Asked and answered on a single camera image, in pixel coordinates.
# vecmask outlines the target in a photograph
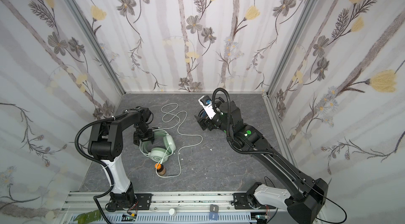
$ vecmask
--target white round cap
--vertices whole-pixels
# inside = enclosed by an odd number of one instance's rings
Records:
[[[173,216],[173,215],[175,215],[176,214],[176,210],[174,209],[174,208],[170,208],[170,210],[169,210],[169,215],[170,216]]]

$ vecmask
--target wallpaper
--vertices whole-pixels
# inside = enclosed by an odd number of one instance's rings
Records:
[[[306,0],[76,0],[126,91],[267,91]]]
[[[299,168],[347,223],[403,223],[404,21],[405,0],[319,0],[271,93]]]
[[[0,222],[53,223],[91,163],[77,131],[121,96],[63,0],[0,1]]]

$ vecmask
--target green headphones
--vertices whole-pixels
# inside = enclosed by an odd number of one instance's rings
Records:
[[[154,132],[154,136],[162,136],[163,137],[163,143],[165,144],[165,149],[161,148],[161,147],[154,147],[152,148],[152,150],[149,153],[145,153],[143,151],[144,149],[144,144],[148,145],[149,141],[143,143],[140,142],[139,143],[139,150],[141,151],[141,153],[146,156],[151,158],[153,161],[155,162],[160,162],[163,163],[165,161],[167,161],[167,159],[169,158],[169,156],[171,156],[173,154],[173,152],[176,150],[176,144],[173,140],[173,137],[165,130],[163,129],[155,129],[153,130]]]

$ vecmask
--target gray tabletop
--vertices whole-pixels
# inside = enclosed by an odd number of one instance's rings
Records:
[[[143,156],[139,147],[133,144],[134,128],[129,127],[123,132],[124,149],[122,162],[126,174],[132,181],[134,190],[139,192],[160,191],[244,191],[249,189],[255,181],[264,183],[264,176],[268,176],[277,188],[284,188],[281,183],[249,155],[241,155],[234,152],[226,142],[224,132],[220,130],[202,131],[196,122],[194,115],[198,115],[201,106],[198,99],[201,93],[195,94],[125,94],[116,109],[117,113],[136,106],[148,107],[154,113],[154,120],[150,125],[171,127],[178,119],[169,123],[162,122],[164,115],[160,110],[163,105],[178,103],[179,108],[175,111],[185,110],[188,112],[187,119],[180,127],[180,132],[185,134],[200,134],[204,137],[202,143],[195,147],[182,149],[180,153],[182,172],[178,177],[160,178],[156,175],[154,164],[151,159]],[[277,151],[280,147],[270,118],[266,110],[264,100],[260,94],[230,94],[240,108],[245,123],[258,129]],[[165,111],[171,110],[172,106],[166,107]],[[183,120],[185,113],[179,114]],[[196,144],[200,141],[198,136],[183,136],[177,133],[177,127],[167,130],[173,137],[177,150],[182,146]],[[153,147],[164,147],[163,142],[155,140]],[[178,174],[179,163],[177,150],[164,163],[166,175]],[[93,163],[84,180],[81,192],[103,192],[109,188],[109,183],[101,166]]]

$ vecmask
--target brown bottle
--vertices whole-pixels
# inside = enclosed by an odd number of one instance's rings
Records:
[[[155,169],[157,169],[158,174],[161,176],[163,176],[166,173],[166,168],[163,166],[163,164],[160,163],[155,164]]]

